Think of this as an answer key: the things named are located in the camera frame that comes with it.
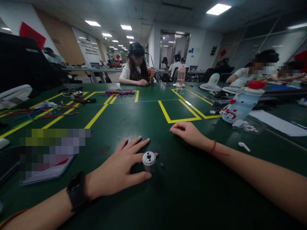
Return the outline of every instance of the small desk fan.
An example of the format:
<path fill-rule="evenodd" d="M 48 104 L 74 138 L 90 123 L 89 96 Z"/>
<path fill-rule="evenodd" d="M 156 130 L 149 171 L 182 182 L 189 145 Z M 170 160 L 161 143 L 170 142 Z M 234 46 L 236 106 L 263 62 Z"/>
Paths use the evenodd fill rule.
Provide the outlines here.
<path fill-rule="evenodd" d="M 208 83 L 202 84 L 200 88 L 208 91 L 220 92 L 222 89 L 217 85 L 219 79 L 220 75 L 218 73 L 214 73 L 211 75 Z"/>

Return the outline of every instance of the red string bracelet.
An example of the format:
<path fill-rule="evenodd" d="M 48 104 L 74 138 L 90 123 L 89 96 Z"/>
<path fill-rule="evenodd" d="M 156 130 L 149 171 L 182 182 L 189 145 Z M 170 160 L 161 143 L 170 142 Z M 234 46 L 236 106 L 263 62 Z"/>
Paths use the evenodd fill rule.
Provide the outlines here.
<path fill-rule="evenodd" d="M 229 154 L 215 152 L 214 149 L 215 149 L 215 146 L 216 146 L 216 141 L 215 140 L 213 140 L 213 141 L 214 141 L 214 146 L 211 149 L 211 151 L 209 152 L 209 154 L 216 153 L 216 154 L 220 154 L 220 155 L 224 155 L 224 156 L 230 156 Z"/>

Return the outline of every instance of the doorway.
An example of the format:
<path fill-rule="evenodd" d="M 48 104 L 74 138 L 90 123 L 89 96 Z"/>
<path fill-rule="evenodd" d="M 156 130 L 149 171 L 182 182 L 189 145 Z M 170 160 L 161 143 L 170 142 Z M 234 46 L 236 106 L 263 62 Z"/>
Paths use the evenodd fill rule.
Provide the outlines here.
<path fill-rule="evenodd" d="M 190 42 L 190 34 L 183 32 L 168 32 L 161 30 L 160 39 L 160 64 L 164 57 L 167 58 L 168 66 L 174 62 L 174 56 L 180 54 L 186 58 Z"/>

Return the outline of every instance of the monitor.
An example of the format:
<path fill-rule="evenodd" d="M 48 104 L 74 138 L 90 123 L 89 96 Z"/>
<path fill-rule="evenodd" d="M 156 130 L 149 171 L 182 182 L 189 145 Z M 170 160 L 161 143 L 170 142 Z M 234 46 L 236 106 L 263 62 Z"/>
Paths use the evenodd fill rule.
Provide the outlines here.
<path fill-rule="evenodd" d="M 31 95 L 38 95 L 62 85 L 33 39 L 0 33 L 0 44 L 0 93 L 28 84 L 33 89 Z"/>

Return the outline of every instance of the white fan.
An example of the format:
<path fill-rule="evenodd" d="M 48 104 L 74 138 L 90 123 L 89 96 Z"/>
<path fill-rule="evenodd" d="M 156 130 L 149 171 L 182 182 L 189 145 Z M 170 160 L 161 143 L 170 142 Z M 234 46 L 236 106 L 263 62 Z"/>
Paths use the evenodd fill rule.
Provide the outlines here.
<path fill-rule="evenodd" d="M 233 83 L 230 84 L 228 87 L 222 88 L 223 91 L 231 94 L 237 94 L 238 91 L 245 86 L 247 83 L 247 78 L 245 77 L 240 77 L 237 80 L 235 80 Z"/>
<path fill-rule="evenodd" d="M 209 82 L 202 84 L 200 88 L 208 91 L 220 92 L 222 89 L 217 85 L 219 79 L 220 75 L 218 73 L 214 73 L 211 75 Z"/>

